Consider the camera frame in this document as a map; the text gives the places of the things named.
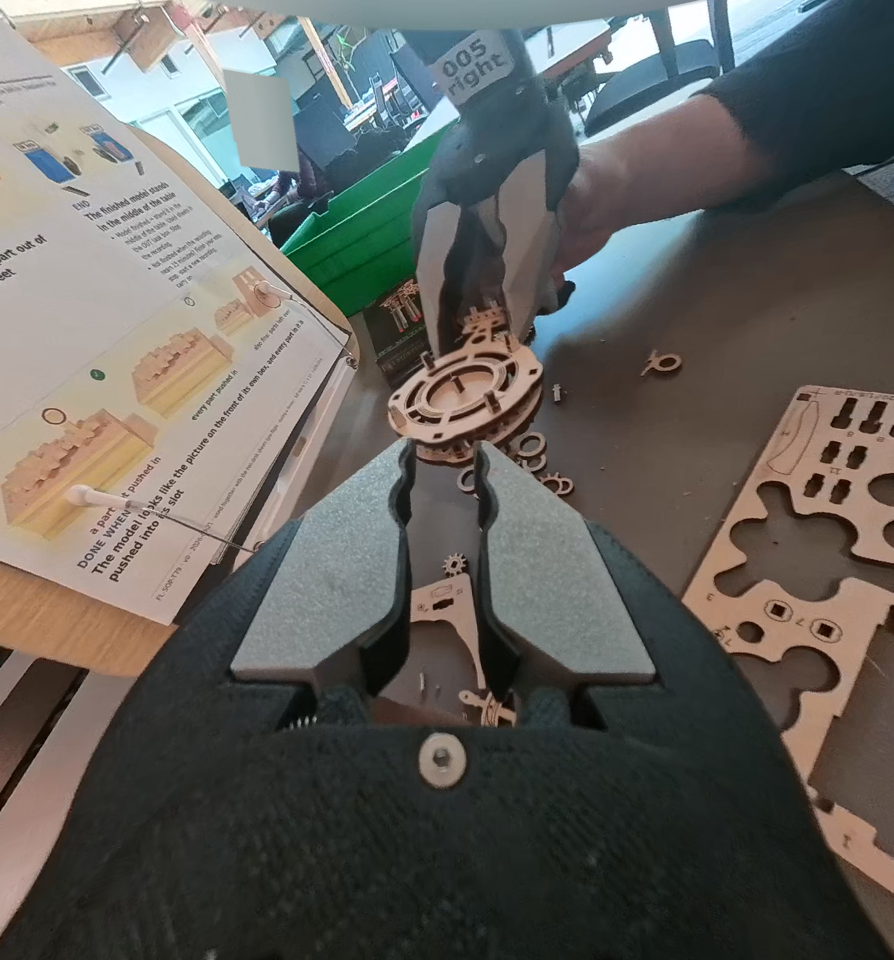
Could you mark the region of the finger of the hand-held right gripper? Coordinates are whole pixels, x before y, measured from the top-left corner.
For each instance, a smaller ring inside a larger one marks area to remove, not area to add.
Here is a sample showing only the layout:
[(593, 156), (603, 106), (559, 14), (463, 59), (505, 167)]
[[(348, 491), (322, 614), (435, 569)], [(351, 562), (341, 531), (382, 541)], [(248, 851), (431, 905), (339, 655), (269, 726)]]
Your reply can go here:
[(501, 183), (497, 217), (503, 234), (501, 291), (508, 328), (525, 338), (539, 312), (559, 307), (552, 267), (560, 227), (557, 213), (548, 208), (544, 150), (519, 162)]
[(430, 353), (452, 353), (465, 317), (482, 306), (493, 243), (476, 207), (453, 202), (413, 209), (415, 278)]

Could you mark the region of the black office chair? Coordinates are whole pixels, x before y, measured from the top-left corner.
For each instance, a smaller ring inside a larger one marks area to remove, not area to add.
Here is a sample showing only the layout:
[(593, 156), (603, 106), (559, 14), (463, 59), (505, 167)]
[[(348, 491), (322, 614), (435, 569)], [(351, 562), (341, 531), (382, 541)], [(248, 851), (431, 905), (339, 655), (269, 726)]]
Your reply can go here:
[(586, 114), (586, 137), (592, 137), (693, 83), (719, 76), (720, 63), (710, 41), (695, 39), (676, 44), (673, 50), (676, 72), (672, 78), (668, 76), (660, 54), (650, 55), (609, 75)]

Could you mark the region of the green plastic bin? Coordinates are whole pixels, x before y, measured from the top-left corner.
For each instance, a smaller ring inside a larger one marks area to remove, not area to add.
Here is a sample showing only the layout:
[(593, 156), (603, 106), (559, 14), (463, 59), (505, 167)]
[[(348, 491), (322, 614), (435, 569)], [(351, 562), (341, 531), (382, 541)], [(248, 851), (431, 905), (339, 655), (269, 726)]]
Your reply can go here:
[(282, 253), (350, 317), (415, 273), (413, 207), (431, 158), (449, 127), (330, 199), (311, 213)]

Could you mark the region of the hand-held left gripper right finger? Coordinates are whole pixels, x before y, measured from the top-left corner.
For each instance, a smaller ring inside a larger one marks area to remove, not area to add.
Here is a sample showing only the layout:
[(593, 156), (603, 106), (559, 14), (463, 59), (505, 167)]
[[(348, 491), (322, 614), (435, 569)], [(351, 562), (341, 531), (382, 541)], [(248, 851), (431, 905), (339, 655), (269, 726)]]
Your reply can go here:
[(643, 686), (656, 666), (585, 519), (493, 444), (475, 457), (479, 658), (498, 698)]

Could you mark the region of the white printed instruction sheet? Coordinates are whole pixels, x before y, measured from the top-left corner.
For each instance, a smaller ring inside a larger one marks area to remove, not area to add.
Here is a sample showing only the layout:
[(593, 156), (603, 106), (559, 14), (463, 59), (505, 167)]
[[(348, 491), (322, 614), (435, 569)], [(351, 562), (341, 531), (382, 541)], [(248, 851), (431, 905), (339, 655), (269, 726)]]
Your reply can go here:
[(0, 18), (0, 562), (166, 625), (355, 366), (153, 146)]

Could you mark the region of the black model kit box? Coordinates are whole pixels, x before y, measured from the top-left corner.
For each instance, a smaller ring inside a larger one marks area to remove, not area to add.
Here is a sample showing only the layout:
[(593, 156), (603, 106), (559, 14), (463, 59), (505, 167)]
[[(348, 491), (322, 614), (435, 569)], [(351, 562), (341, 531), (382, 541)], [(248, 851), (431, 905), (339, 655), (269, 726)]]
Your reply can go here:
[(417, 279), (410, 276), (362, 310), (376, 365), (391, 387), (421, 367), (430, 344)]

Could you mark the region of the wooden ship wheel part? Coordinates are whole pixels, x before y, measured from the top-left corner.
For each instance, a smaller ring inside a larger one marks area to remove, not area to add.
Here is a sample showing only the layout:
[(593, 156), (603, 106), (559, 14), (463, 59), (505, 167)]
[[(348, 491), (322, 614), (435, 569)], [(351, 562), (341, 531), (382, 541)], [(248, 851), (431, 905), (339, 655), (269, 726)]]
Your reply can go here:
[(514, 727), (516, 712), (498, 701), (489, 691), (484, 695), (469, 689), (458, 692), (458, 699), (465, 708), (478, 711), (478, 725), (482, 727)]

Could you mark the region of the round wooden gear model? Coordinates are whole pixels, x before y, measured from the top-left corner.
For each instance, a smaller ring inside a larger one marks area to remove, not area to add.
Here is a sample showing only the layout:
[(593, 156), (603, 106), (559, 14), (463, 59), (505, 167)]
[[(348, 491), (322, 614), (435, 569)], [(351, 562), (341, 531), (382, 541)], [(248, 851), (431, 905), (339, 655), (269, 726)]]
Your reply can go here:
[(542, 433), (531, 429), (543, 399), (544, 389), (539, 383), (533, 386), (522, 402), (504, 414), (496, 414), (487, 426), (477, 429), (473, 434), (447, 442), (422, 442), (415, 436), (414, 428), (407, 425), (405, 417), (396, 414), (392, 406), (388, 406), (386, 415), (397, 434), (415, 441), (415, 452), (419, 460), (435, 466), (461, 470), (456, 485), (464, 494), (475, 493), (475, 446), (484, 441), (501, 450), (516, 466), (533, 476), (556, 496), (566, 498), (574, 492), (574, 481), (548, 469), (547, 439)]

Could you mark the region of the person's right hand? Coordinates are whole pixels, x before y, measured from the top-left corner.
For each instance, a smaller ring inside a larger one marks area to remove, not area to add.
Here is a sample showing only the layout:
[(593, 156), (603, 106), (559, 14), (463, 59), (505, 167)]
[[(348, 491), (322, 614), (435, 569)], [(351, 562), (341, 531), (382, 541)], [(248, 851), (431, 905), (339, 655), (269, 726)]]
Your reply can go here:
[(738, 127), (705, 95), (581, 146), (557, 210), (560, 240), (551, 268), (556, 287), (613, 234), (726, 198), (743, 159)]

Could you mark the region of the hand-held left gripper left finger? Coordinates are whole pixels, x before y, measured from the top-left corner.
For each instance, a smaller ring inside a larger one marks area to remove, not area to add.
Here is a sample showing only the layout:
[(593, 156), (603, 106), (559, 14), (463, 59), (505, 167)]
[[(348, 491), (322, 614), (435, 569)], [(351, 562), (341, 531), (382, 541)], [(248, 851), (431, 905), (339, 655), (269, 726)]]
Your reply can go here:
[(307, 511), (230, 668), (376, 695), (405, 665), (416, 445), (401, 438)]

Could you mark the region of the person's right forearm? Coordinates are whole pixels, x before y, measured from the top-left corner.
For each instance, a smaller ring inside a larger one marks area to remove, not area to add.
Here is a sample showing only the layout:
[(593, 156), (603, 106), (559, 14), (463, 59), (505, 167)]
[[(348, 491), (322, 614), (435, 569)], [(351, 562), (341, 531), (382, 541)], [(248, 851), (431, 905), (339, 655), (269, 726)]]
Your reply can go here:
[(732, 116), (782, 186), (885, 162), (894, 157), (894, 2), (828, 2), (700, 94)]

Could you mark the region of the instruction sheet on stand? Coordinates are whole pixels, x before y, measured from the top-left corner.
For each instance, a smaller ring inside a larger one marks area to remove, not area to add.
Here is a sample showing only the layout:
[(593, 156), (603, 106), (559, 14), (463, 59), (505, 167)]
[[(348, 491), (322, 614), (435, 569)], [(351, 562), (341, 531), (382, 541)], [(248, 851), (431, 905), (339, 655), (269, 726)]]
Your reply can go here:
[[(354, 359), (335, 364), (300, 432), (304, 445), (287, 454), (281, 478), (250, 530), (256, 540), (269, 539), (297, 510), (328, 434), (354, 384), (361, 359), (360, 345), (339, 307), (266, 235), (236, 212), (197, 169), (155, 136), (140, 128), (135, 128), (134, 133), (269, 270), (348, 334), (347, 347)], [(153, 622), (0, 562), (0, 647), (109, 676), (137, 677), (176, 630), (176, 625)]]

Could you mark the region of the long wavy wooden sheet strip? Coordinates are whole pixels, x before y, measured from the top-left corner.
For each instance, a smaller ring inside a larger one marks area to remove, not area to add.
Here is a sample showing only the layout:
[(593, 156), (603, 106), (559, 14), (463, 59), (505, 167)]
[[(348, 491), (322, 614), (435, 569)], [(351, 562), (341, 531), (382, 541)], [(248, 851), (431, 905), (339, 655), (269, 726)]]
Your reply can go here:
[(470, 576), (415, 588), (410, 621), (409, 661), (419, 705), (469, 721), (487, 686)]

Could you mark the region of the punched wooden sheet round cutouts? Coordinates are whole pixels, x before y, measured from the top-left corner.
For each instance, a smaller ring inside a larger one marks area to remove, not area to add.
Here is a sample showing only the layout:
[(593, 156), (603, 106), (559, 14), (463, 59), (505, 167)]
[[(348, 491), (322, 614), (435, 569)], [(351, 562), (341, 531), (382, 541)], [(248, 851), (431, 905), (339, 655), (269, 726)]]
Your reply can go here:
[(801, 598), (791, 585), (765, 577), (735, 595), (724, 582), (749, 559), (738, 532), (769, 519), (764, 501), (769, 490), (789, 500), (797, 520), (843, 523), (852, 559), (894, 569), (887, 533), (894, 506), (873, 491), (882, 479), (894, 479), (894, 393), (800, 387), (740, 486), (683, 601), (728, 654), (770, 666), (799, 651), (825, 658), (830, 681), (792, 696), (781, 738), (828, 846), (894, 896), (894, 855), (881, 846), (876, 827), (810, 783), (831, 728), (870, 661), (875, 635), (894, 616), (894, 592), (857, 576), (837, 576), (823, 599)]

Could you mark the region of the wooden ring plate with tab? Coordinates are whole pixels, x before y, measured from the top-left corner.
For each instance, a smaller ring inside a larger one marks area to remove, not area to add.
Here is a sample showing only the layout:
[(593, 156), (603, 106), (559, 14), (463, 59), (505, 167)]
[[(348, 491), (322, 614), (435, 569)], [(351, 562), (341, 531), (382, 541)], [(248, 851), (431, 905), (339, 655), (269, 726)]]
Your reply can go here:
[(386, 406), (422, 443), (447, 443), (487, 426), (543, 385), (543, 366), (509, 329), (507, 311), (490, 302), (465, 317), (461, 345), (421, 366), (393, 390)]

